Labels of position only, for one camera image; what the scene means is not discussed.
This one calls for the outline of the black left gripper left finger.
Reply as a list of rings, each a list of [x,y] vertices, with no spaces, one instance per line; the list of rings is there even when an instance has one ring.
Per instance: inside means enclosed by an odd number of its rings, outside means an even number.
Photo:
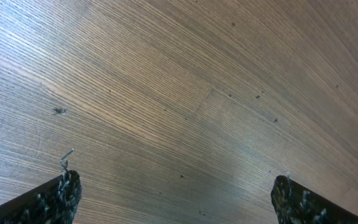
[[[62,175],[0,205],[0,223],[72,224],[81,200],[80,175]]]

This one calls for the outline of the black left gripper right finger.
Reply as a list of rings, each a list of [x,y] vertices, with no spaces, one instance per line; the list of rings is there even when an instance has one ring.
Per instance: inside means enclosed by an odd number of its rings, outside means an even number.
[[[271,200],[279,224],[358,224],[358,216],[288,176],[276,177]]]

